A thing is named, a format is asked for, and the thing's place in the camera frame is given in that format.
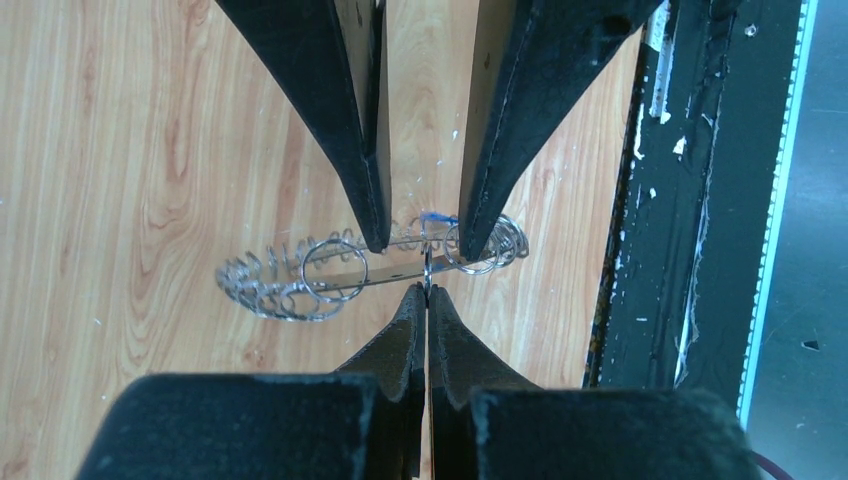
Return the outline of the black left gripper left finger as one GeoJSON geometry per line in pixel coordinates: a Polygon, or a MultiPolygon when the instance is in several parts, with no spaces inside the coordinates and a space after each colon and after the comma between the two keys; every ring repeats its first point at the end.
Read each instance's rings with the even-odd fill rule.
{"type": "Polygon", "coordinates": [[[105,416],[81,479],[411,479],[420,471],[426,297],[322,374],[161,373],[105,416]]]}

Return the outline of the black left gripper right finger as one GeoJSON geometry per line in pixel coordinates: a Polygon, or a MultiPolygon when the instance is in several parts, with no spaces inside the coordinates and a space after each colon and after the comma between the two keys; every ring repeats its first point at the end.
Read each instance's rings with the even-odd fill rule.
{"type": "Polygon", "coordinates": [[[438,479],[756,479],[735,415],[703,391],[545,389],[428,295],[438,479]]]}

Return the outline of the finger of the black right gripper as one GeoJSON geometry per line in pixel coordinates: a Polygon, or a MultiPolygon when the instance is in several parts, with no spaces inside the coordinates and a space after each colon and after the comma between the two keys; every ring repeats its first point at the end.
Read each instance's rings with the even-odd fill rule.
{"type": "Polygon", "coordinates": [[[383,252],[392,214],[386,2],[219,6],[332,164],[367,248],[383,252]]]}
{"type": "Polygon", "coordinates": [[[659,5],[480,2],[457,209],[464,258],[480,258],[528,165],[659,5]]]}

